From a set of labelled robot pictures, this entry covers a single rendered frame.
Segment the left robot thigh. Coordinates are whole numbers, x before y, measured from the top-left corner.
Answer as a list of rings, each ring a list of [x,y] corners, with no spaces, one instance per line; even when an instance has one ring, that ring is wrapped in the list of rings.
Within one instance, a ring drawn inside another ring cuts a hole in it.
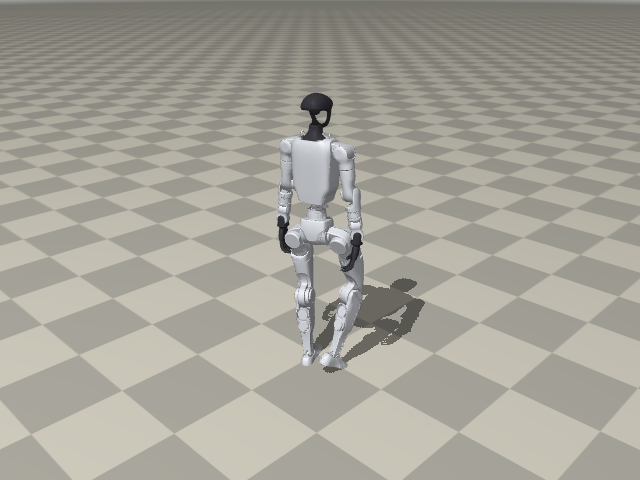
[[[291,257],[298,280],[298,302],[301,306],[315,302],[313,289],[313,244],[303,242],[300,236],[300,224],[293,225],[285,234],[285,243],[292,248]]]

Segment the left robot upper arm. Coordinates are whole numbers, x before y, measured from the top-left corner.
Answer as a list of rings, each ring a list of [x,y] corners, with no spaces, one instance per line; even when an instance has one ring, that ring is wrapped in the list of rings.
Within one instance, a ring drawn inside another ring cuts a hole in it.
[[[296,136],[291,136],[283,139],[279,144],[281,152],[281,187],[285,189],[294,189],[293,175],[292,175],[292,159],[291,159],[291,144]]]

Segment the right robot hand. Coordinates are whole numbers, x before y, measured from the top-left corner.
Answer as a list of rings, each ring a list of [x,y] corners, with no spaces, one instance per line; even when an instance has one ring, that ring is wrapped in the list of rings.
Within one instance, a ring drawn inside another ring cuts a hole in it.
[[[350,242],[353,245],[352,251],[351,251],[351,254],[346,258],[346,260],[350,259],[350,262],[346,266],[342,266],[341,268],[343,269],[341,269],[341,271],[347,272],[353,268],[355,260],[359,255],[360,246],[363,244],[363,242],[361,242],[361,237],[362,236],[360,233],[355,233],[353,235],[353,241],[351,239],[351,242]]]

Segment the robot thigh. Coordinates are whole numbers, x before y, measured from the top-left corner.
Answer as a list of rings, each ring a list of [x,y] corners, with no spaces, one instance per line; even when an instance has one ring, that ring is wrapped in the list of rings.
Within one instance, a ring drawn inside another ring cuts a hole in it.
[[[298,280],[298,302],[301,306],[315,302],[313,289],[313,244],[303,242],[300,236],[300,224],[293,225],[285,234],[285,243],[292,248],[291,257]]]
[[[327,232],[327,241],[333,252],[338,254],[338,258],[342,266],[349,264],[350,259],[346,258],[351,254],[353,245],[351,242],[351,230],[346,227],[340,229],[330,227]],[[342,268],[343,269],[343,268]],[[347,284],[344,285],[339,291],[339,298],[344,304],[347,304],[348,296],[353,289],[359,289],[362,293],[363,281],[364,281],[364,263],[361,249],[359,255],[355,260],[354,266],[351,270],[344,272]]]

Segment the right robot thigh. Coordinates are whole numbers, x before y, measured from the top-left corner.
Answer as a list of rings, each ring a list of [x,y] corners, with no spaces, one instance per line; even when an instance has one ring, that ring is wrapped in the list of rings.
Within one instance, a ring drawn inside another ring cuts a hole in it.
[[[342,266],[349,264],[350,259],[346,258],[351,254],[353,245],[351,242],[351,230],[346,227],[340,229],[330,227],[327,232],[327,241],[333,252],[338,254],[338,258]],[[342,268],[343,269],[343,268]],[[354,266],[351,270],[344,272],[347,284],[344,285],[339,291],[339,298],[344,304],[347,304],[348,296],[353,289],[359,289],[362,293],[363,281],[364,281],[364,263],[361,249],[359,255],[355,260]]]

